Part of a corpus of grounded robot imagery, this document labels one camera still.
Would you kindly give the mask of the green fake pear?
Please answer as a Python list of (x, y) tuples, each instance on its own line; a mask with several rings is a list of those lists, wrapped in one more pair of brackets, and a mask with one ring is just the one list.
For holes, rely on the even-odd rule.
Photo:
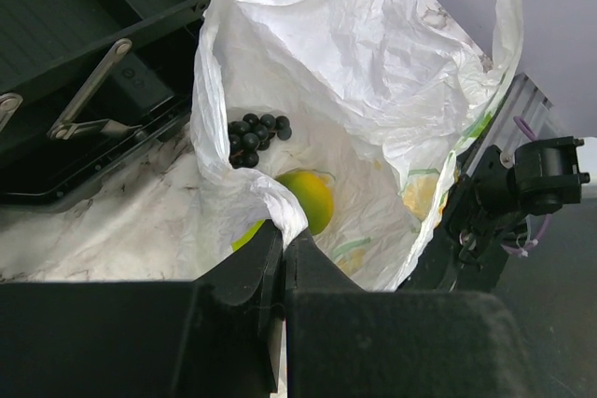
[(247, 244), (257, 234), (263, 224), (263, 220), (256, 221), (238, 240), (231, 244), (232, 251), (236, 252)]

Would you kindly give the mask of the black fake grape bunch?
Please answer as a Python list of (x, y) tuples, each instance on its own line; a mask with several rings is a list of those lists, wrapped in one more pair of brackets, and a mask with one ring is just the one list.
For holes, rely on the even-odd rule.
[(275, 139), (284, 142), (292, 134), (287, 116), (247, 113), (228, 123), (229, 163), (233, 169), (253, 169), (260, 161), (260, 153), (267, 151)]

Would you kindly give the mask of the white plastic bag lemon print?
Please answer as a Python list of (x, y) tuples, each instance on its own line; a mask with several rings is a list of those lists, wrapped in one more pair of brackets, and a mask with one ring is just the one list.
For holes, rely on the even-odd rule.
[[(458, 154), (504, 98), (521, 57), (521, 0), (495, 0), (493, 66), (423, 19), (423, 0), (212, 0), (195, 55), (190, 136), (199, 189), (180, 275), (223, 261), (256, 221), (284, 243), (307, 225), (275, 178), (312, 170), (336, 210), (319, 248), (359, 286), (415, 269), (455, 181)], [(253, 169), (229, 163), (228, 123), (287, 116), (293, 131)]]

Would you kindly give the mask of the yellow green fake mango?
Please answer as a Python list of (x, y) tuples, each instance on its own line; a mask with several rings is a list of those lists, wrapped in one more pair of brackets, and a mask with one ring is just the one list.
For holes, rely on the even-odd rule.
[(322, 233), (332, 220), (335, 204), (326, 182), (314, 172), (296, 171), (281, 174), (275, 180), (298, 200), (313, 236)]

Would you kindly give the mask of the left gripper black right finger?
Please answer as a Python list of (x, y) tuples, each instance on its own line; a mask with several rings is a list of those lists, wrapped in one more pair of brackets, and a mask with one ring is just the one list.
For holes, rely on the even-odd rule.
[(368, 292), (308, 235), (285, 251), (291, 397), (531, 397), (502, 302), (477, 292)]

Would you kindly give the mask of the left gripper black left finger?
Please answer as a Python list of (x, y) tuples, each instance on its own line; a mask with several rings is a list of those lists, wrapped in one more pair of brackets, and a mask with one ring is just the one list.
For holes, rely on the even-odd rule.
[(5, 397), (267, 397), (281, 324), (271, 222), (194, 281), (5, 282)]

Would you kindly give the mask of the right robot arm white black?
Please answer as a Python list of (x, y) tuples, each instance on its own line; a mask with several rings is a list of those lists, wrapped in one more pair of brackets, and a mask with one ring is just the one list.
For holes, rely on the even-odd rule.
[(514, 77), (496, 114), (457, 158), (457, 182), (408, 284), (425, 275), (447, 288), (463, 270), (484, 270), (489, 253), (525, 256), (547, 229), (532, 232), (529, 217), (547, 224), (563, 206), (595, 198), (595, 138), (541, 138), (532, 121), (545, 120), (549, 109), (527, 75)]

